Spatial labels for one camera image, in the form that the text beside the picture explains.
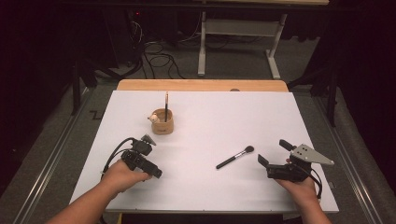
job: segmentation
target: metal bar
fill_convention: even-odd
[[[315,13],[351,13],[358,12],[358,7],[328,7],[328,6],[302,6],[302,5],[276,5],[276,4],[155,4],[155,3],[114,3],[114,2],[79,2],[62,1],[59,3],[70,7],[132,7],[135,9],[173,9],[173,10],[196,10],[196,11],[273,11],[289,14],[292,12],[315,12]]]
[[[84,105],[88,102],[89,98],[92,95],[92,91],[88,91],[86,88],[85,91],[83,92],[83,95],[86,96],[84,97],[83,104],[79,108],[78,112],[76,115],[71,116],[69,121],[67,121],[66,127],[61,133],[61,136],[59,137],[55,148],[52,150],[51,154],[49,155],[49,158],[47,159],[46,164],[44,165],[44,168],[42,169],[40,175],[38,176],[37,180],[35,181],[35,184],[33,185],[29,195],[27,196],[25,202],[23,203],[23,206],[21,207],[19,213],[15,217],[13,223],[14,224],[19,224],[19,223],[28,223],[30,216],[33,214],[35,211],[35,206],[37,205],[38,201],[41,198],[41,195],[44,192],[44,189],[50,182],[50,178],[55,171],[56,165],[58,164],[59,159],[61,158],[63,152],[64,152],[64,143],[66,142],[69,134],[73,130],[73,127],[82,111],[82,108]]]
[[[320,113],[323,120],[325,121],[334,143],[338,149],[338,153],[341,157],[342,165],[346,170],[346,176],[349,178],[351,186],[355,191],[356,197],[358,198],[361,209],[363,210],[364,214],[366,215],[367,220],[369,223],[373,224],[382,224],[382,219],[379,216],[378,212],[376,211],[375,205],[373,204],[371,197],[359,176],[358,171],[356,170],[355,166],[353,165],[352,159],[350,159],[347,149],[344,146],[338,132],[334,129],[334,127],[330,124],[330,122],[326,118],[326,106],[324,103],[318,98],[314,97],[314,103],[318,107],[318,109],[322,112]]]

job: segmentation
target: white tabletop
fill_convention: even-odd
[[[164,96],[164,91],[113,92],[71,202],[99,182],[108,157],[122,140],[140,139],[148,133],[157,146],[146,159],[158,165],[163,175],[119,194],[107,211],[296,211],[289,194],[267,178],[265,168],[257,162],[261,154],[272,164],[285,163],[290,153],[278,145],[279,139],[312,147],[292,93],[169,91],[175,129],[168,135],[156,135],[147,117],[164,107]],[[247,146],[253,146],[254,152],[216,169]],[[323,182],[322,209],[338,212],[321,166],[313,164],[313,168]]]

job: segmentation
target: cable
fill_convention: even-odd
[[[315,181],[315,183],[317,183],[317,185],[318,185],[318,187],[319,187],[318,194],[317,194],[317,198],[320,200],[320,199],[321,199],[321,192],[322,192],[322,183],[321,183],[321,179],[320,179],[318,173],[317,173],[314,169],[311,169],[311,171],[314,171],[315,174],[317,174],[319,180],[317,180],[314,176],[312,176],[311,174],[309,174],[303,167],[301,167],[301,166],[299,166],[299,165],[296,165],[296,164],[294,164],[294,163],[292,163],[292,164],[294,165],[294,167],[296,167],[296,168],[298,168],[299,170],[301,170],[301,171],[303,171],[304,173],[306,173],[309,177],[311,177],[311,178]]]
[[[147,49],[149,47],[151,47],[151,46],[154,46],[154,45],[155,46],[160,46],[160,49],[156,50],[156,51],[153,51],[153,52],[147,52]],[[163,45],[161,43],[159,43],[159,42],[147,43],[147,45],[145,46],[144,56],[145,56],[145,59],[146,59],[148,65],[149,65],[150,69],[151,69],[151,73],[153,75],[153,78],[154,79],[156,78],[155,72],[154,72],[154,67],[165,67],[166,65],[170,64],[169,68],[168,68],[168,76],[169,76],[169,78],[173,79],[170,72],[171,72],[171,68],[173,66],[175,66],[175,68],[177,69],[177,75],[179,77],[183,78],[183,79],[186,79],[185,77],[183,77],[180,74],[180,71],[179,71],[178,66],[176,64],[176,61],[175,61],[175,58],[172,55],[170,55],[170,54],[162,53],[162,52],[163,52]],[[165,63],[161,63],[161,64],[154,64],[153,63],[153,61],[158,60],[158,59],[163,59],[163,58],[167,59],[165,61]]]
[[[106,162],[105,168],[103,168],[103,172],[102,172],[101,179],[102,179],[103,175],[105,174],[105,172],[108,170],[108,167],[109,167],[111,161],[113,160],[113,158],[118,154],[117,151],[120,149],[120,147],[122,147],[122,145],[124,145],[126,142],[128,142],[128,141],[130,141],[130,140],[134,140],[134,138],[130,137],[130,138],[127,138],[127,139],[123,140],[123,141],[116,147],[116,149],[114,149],[113,153],[111,153],[110,157],[108,158],[108,160],[107,160],[107,162]]]

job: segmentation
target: human hand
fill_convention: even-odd
[[[151,175],[131,171],[124,161],[118,160],[108,168],[99,185],[113,189],[117,195],[136,183],[148,179],[151,179]]]
[[[318,203],[315,182],[311,177],[308,177],[303,182],[291,182],[281,179],[276,179],[276,182],[289,192],[299,207],[304,208],[311,203]]]

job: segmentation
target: wooden pen holder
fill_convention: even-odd
[[[151,116],[154,114],[157,116],[157,118],[158,118],[157,120],[153,120],[153,119],[150,119],[151,117],[148,117],[148,119],[150,119],[152,122],[151,123],[152,131],[158,135],[172,133],[174,130],[174,119],[173,119],[172,110],[168,109],[166,122],[165,122],[165,109],[164,108],[154,110],[154,112],[152,112]]]

